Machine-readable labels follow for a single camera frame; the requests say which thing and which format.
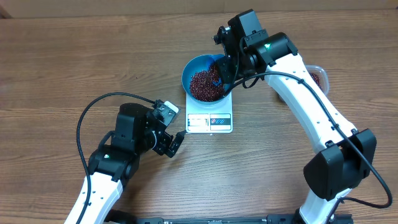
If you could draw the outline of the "blue plastic measuring scoop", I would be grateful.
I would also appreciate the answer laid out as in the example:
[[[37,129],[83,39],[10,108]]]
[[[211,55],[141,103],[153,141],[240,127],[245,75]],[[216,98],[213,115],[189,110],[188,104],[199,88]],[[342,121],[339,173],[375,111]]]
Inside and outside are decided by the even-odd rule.
[[[230,84],[231,62],[228,57],[222,55],[210,55],[208,64],[213,84],[215,86]]]

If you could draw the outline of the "red adzuki beans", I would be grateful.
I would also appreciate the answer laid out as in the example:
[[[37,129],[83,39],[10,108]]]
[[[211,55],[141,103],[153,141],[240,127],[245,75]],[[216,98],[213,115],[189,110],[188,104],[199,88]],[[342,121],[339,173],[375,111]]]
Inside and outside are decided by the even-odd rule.
[[[264,76],[250,74],[248,78],[238,81],[238,76],[233,75],[234,83],[227,84],[221,79],[220,66],[215,61],[205,61],[187,64],[183,71],[182,83],[187,95],[201,103],[212,103],[223,99],[238,85],[242,85],[243,88],[253,87],[260,78]]]

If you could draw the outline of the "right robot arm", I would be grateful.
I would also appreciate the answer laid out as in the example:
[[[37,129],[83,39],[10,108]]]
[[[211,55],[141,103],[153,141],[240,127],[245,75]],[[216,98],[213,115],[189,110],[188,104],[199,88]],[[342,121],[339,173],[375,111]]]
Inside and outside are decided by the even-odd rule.
[[[230,88],[264,80],[292,110],[315,152],[303,174],[310,188],[293,215],[269,215],[269,223],[351,223],[337,215],[346,196],[370,174],[376,137],[359,131],[328,100],[310,76],[296,46],[285,33],[269,35],[253,10],[238,14],[218,29],[224,49],[219,74]]]

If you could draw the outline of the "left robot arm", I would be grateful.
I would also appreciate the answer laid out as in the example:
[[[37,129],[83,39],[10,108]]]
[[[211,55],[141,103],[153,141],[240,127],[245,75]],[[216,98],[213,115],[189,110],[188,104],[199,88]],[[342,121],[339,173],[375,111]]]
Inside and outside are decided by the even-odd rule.
[[[148,150],[173,157],[185,133],[176,136],[166,128],[180,110],[171,102],[157,100],[151,108],[137,103],[120,106],[116,127],[100,141],[88,161],[89,177],[66,223],[138,223],[130,213],[113,209]]]

